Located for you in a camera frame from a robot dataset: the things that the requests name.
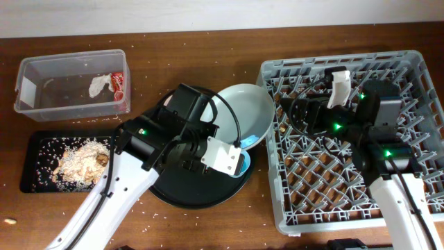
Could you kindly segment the light blue cup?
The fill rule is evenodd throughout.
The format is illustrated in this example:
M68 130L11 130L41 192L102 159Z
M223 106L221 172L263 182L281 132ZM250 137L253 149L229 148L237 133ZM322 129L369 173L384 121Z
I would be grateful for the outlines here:
M246 173L251 164L251 158L248 150L254 148L258 143L259 137L257 135L250 135L247 138L241 140L241 155L244 157L244 161L242 163L240 172L235 175L230 175L230 177L240 178Z

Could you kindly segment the grey plate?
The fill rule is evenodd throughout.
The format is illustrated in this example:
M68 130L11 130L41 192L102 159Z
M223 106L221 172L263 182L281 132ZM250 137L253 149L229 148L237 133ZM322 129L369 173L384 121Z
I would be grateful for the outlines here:
M270 94L263 87L250 83L233 85L221 90L212 101L217 109L217 117L213 118L211 106L208 105L200 120L213 121L219 127L215 138L220 141L232 144L237 139L233 115L239 121L241 140L257 135L260 143L271 128L275 110Z

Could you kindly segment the brown food scrap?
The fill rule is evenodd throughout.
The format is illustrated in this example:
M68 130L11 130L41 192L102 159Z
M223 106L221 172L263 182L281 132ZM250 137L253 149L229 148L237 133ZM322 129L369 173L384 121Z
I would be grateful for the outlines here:
M108 164L109 158L105 154L98 154L96 156L96 161L99 165L105 167Z

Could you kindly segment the red snack wrapper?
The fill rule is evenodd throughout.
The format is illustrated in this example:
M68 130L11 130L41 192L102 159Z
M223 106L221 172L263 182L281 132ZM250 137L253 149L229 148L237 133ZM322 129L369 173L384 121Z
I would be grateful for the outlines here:
M114 101L120 101L123 98L124 86L123 72L111 73L111 82L114 92Z

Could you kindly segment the white napkin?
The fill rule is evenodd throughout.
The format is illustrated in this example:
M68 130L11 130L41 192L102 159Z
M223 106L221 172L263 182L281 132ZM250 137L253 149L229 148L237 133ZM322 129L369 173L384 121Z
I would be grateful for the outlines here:
M105 85L108 85L108 89L111 92L114 92L113 86L112 86L112 79L111 79L111 75L102 75L102 76L97 76L94 77L92 79L92 82L89 86L89 97L90 98L94 98L97 95L99 95L101 93L101 91L103 90L103 88L105 87Z

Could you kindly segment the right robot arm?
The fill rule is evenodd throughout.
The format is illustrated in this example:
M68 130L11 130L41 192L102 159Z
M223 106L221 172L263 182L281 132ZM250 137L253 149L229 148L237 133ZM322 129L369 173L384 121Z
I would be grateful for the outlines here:
M394 249L442 249L419 161L397 135L399 89L392 83L366 81L356 109L350 110L346 104L351 89L350 71L333 67L295 98L281 99L280 105L297 134L350 143L352 163L379 206Z

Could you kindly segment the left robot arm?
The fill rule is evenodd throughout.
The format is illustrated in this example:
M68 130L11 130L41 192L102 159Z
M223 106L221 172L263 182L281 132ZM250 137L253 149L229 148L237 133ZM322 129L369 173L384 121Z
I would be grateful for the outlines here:
M241 139L216 139L218 126L203 122L206 107L218 115L215 92L180 84L153 108L118 125L108 165L48 249L104 249L134 203L169 165L188 163L234 176L244 163Z

